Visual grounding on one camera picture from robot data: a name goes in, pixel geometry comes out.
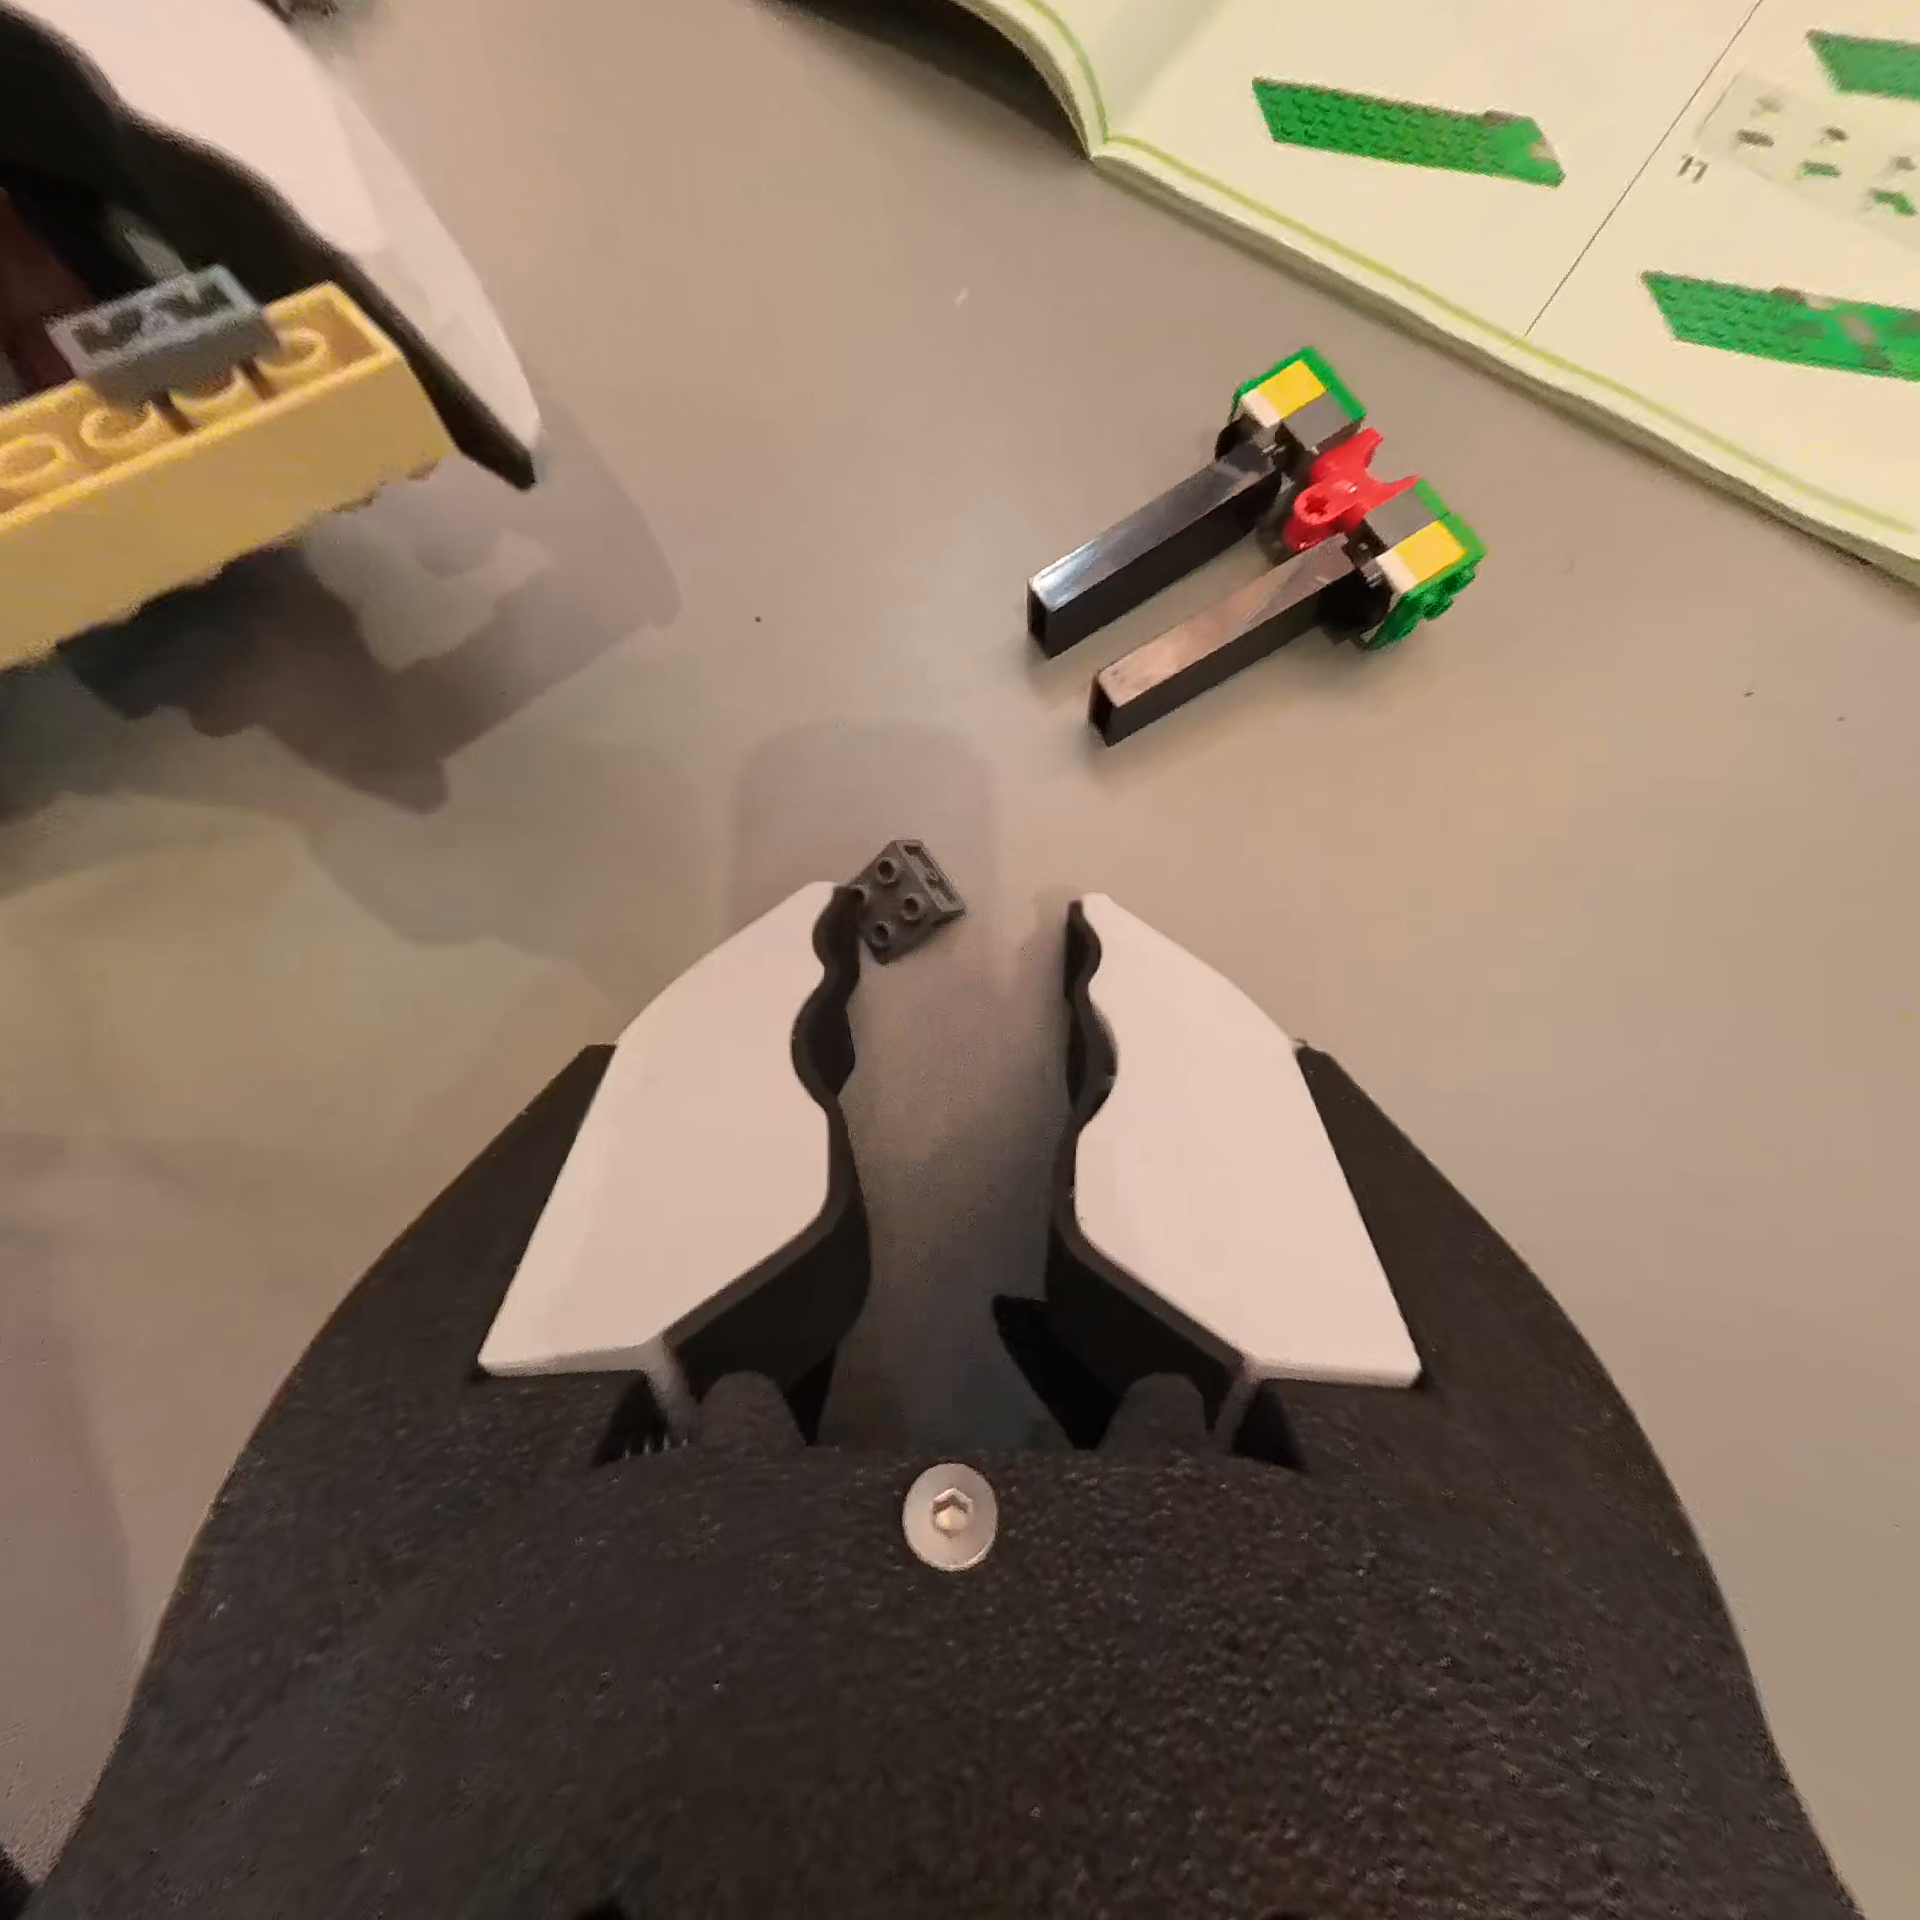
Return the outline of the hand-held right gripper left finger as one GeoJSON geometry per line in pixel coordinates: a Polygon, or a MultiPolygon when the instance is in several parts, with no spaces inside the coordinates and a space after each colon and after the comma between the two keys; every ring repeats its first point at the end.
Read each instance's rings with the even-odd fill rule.
{"type": "Polygon", "coordinates": [[[858,902],[814,881],[620,1033],[477,1367],[642,1377],[684,1424],[766,1377],[815,1431],[872,1244],[842,1096],[858,902]]]}

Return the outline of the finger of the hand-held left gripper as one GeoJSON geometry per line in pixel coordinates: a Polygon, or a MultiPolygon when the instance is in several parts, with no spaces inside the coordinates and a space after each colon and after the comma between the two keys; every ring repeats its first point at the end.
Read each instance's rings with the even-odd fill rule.
{"type": "Polygon", "coordinates": [[[322,39],[254,3],[18,3],[2,23],[4,171],[128,212],[263,304],[339,283],[455,449],[536,483],[542,419],[511,342],[322,39]]]}

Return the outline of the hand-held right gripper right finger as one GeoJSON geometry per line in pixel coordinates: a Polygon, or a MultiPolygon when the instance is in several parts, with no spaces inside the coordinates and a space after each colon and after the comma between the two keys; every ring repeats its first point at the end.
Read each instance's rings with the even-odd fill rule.
{"type": "Polygon", "coordinates": [[[1291,1035],[1111,897],[1063,937],[1068,1128],[1038,1300],[995,1323],[1075,1450],[1150,1379],[1277,1447],[1279,1386],[1411,1391],[1415,1337],[1291,1035]]]}

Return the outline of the light grey toy brick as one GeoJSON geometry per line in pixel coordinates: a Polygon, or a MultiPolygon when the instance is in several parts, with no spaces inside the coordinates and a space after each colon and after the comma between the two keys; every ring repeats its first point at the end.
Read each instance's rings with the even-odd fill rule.
{"type": "Polygon", "coordinates": [[[183,394],[275,355],[278,335],[226,268],[203,268],[45,322],[70,377],[112,404],[183,394]]]}

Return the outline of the long yellow toy brick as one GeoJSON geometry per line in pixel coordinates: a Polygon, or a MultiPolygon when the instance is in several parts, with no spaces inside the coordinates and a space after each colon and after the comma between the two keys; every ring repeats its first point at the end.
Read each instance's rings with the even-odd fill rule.
{"type": "Polygon", "coordinates": [[[4,407],[4,667],[453,457],[418,377],[344,290],[314,283],[266,321],[277,347],[224,385],[130,412],[70,380],[4,407]]]}

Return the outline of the dark grey toy brick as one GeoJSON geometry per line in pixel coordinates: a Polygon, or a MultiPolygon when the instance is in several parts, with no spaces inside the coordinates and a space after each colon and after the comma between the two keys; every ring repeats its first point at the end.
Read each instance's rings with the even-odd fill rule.
{"type": "Polygon", "coordinates": [[[859,940],[883,968],[967,914],[967,902],[916,838],[890,841],[848,890],[858,902],[859,940]]]}

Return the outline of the black green red brick assembly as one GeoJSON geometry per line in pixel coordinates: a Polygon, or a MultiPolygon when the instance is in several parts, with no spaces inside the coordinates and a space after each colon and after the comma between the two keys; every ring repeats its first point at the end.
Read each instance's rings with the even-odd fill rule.
{"type": "Polygon", "coordinates": [[[1431,480],[1381,476],[1381,443],[1352,385],[1306,346],[1234,388],[1210,464],[1028,578],[1026,634],[1055,658],[1231,546],[1261,552],[1251,584],[1095,675],[1088,726],[1102,745],[1306,636],[1368,656],[1452,610],[1485,542],[1431,480]]]}

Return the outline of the green instruction booklet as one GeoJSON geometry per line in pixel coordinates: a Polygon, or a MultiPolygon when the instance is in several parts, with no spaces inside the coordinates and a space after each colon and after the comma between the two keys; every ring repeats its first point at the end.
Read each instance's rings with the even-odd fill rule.
{"type": "Polygon", "coordinates": [[[1917,4],[965,12],[1100,171],[1916,584],[1917,4]]]}

